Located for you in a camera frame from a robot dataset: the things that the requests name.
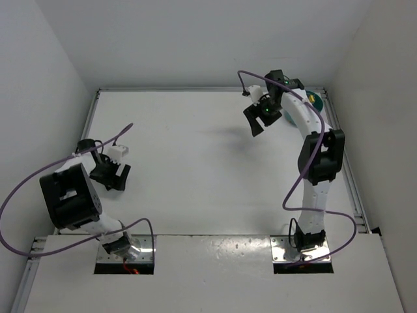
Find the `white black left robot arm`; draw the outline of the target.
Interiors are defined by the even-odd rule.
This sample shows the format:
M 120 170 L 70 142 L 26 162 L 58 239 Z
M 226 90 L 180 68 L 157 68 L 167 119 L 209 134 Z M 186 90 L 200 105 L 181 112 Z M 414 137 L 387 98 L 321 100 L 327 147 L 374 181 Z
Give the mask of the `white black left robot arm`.
M 130 259 L 134 244 L 124 224 L 103 212 L 92 184 L 106 190 L 123 191 L 131 166 L 122 160 L 129 148 L 112 143 L 106 153 L 98 151 L 101 142 L 87 138 L 78 142 L 73 157 L 59 169 L 39 179 L 44 201 L 53 225 L 59 229 L 83 230 L 97 235 L 108 254 Z

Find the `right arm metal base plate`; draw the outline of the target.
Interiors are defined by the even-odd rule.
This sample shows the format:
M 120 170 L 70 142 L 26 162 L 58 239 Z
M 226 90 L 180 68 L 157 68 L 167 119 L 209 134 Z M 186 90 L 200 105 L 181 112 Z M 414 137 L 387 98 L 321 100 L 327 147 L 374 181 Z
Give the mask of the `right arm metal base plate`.
M 330 249 L 327 240 L 324 240 L 322 246 L 315 245 L 314 248 L 302 250 L 299 252 L 293 248 L 289 243 L 288 236 L 271 236 L 270 246 L 272 253 L 272 263 L 274 265 L 287 265 L 296 262 L 308 262 L 314 260 L 315 262 L 331 262 L 331 257 L 328 255 Z

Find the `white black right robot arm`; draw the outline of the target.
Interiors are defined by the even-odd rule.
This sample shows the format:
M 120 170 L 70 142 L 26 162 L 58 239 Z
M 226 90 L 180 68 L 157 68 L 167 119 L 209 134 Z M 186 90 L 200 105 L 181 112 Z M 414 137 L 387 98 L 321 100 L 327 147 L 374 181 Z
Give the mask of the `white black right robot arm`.
M 345 135 L 332 129 L 313 106 L 300 80 L 287 79 L 281 70 L 273 70 L 262 78 L 267 91 L 258 85 L 242 88 L 252 104 L 244 110 L 253 136 L 287 113 L 301 134 L 302 145 L 295 185 L 303 185 L 300 216 L 292 220 L 295 231 L 289 233 L 290 246 L 298 252 L 322 246 L 326 237 L 324 212 L 330 185 L 343 162 Z

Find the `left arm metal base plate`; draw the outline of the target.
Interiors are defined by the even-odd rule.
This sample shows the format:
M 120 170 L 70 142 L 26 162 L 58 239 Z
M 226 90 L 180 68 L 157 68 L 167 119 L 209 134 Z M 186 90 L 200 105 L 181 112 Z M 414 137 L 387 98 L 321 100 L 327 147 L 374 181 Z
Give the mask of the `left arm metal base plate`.
M 150 235 L 133 235 L 132 246 L 128 250 L 126 262 L 129 264 L 150 265 L 153 264 L 153 252 L 156 247 L 152 247 Z M 122 264 L 123 257 L 116 254 L 108 254 L 102 246 L 98 247 L 96 255 L 97 264 Z

